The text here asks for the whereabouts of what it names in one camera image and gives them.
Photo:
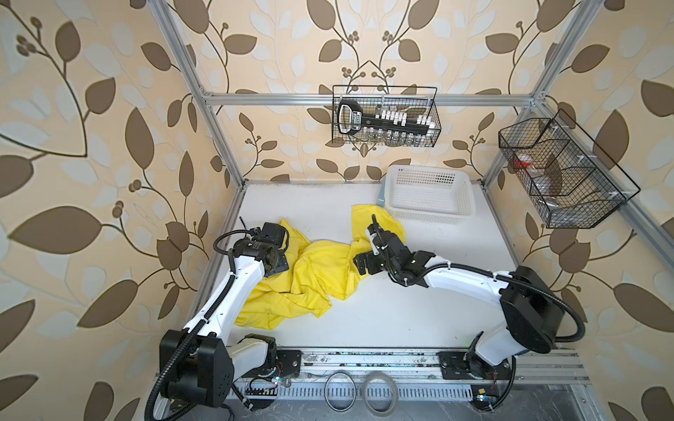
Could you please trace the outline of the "yellow trousers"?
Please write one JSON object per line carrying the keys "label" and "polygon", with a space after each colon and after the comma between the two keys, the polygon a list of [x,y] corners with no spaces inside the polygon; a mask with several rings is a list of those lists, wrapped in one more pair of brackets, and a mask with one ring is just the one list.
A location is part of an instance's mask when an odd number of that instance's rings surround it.
{"label": "yellow trousers", "polygon": [[361,275],[353,259],[370,251],[366,228],[377,219],[384,230],[405,240],[405,229],[385,209],[377,205],[355,205],[351,212],[353,241],[343,244],[331,240],[310,242],[286,219],[280,225],[290,234],[286,252],[289,270],[263,279],[240,311],[235,324],[271,331],[287,319],[312,314],[321,318],[332,308],[332,300],[344,301],[356,293]]}

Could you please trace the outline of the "white plastic perforated basket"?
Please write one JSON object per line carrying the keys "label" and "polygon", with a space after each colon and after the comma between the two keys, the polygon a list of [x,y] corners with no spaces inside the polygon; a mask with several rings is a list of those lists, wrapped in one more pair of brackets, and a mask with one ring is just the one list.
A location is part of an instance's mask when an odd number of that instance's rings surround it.
{"label": "white plastic perforated basket", "polygon": [[462,171],[393,165],[384,180],[384,208],[395,219],[458,225],[476,215],[470,177]]}

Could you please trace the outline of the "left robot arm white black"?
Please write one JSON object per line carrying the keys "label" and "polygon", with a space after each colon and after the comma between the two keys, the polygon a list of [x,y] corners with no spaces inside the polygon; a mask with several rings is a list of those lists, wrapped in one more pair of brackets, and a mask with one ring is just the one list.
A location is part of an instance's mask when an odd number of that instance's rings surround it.
{"label": "left robot arm white black", "polygon": [[274,338],[249,335],[232,347],[228,339],[256,286],[288,271],[285,253],[290,239],[286,227],[266,223],[223,233],[214,241],[214,251],[226,256],[228,271],[202,309],[182,329],[169,330],[161,339],[160,371],[147,399],[145,419],[156,419],[159,398],[181,403],[170,420],[198,406],[218,408],[238,391],[235,382],[243,375],[275,368]]}

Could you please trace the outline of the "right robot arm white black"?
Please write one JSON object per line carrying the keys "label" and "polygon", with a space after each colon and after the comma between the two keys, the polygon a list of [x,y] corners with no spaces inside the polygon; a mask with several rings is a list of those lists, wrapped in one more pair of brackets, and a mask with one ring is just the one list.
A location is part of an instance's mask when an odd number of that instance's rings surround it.
{"label": "right robot arm white black", "polygon": [[428,251],[411,251],[396,233],[377,221],[366,230],[370,251],[357,254],[359,275],[386,273],[403,287],[446,289],[501,310],[500,322],[480,332],[462,356],[446,363],[451,373],[493,379],[515,373],[516,358],[527,352],[548,354],[562,343],[586,335],[583,317],[556,296],[532,268],[490,271],[444,259]]}

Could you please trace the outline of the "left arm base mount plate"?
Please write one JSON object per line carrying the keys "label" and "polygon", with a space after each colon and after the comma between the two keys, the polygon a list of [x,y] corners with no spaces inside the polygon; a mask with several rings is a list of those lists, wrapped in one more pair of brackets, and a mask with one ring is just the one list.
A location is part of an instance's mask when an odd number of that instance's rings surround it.
{"label": "left arm base mount plate", "polygon": [[259,368],[254,368],[244,375],[245,378],[295,378],[301,370],[303,353],[298,349],[273,349]]}

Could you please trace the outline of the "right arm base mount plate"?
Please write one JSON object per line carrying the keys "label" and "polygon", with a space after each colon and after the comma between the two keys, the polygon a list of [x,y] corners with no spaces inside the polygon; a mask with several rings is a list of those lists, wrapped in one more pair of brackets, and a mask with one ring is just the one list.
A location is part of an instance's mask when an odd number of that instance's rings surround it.
{"label": "right arm base mount plate", "polygon": [[509,380],[513,374],[510,362],[492,366],[473,352],[442,351],[437,357],[444,380]]}

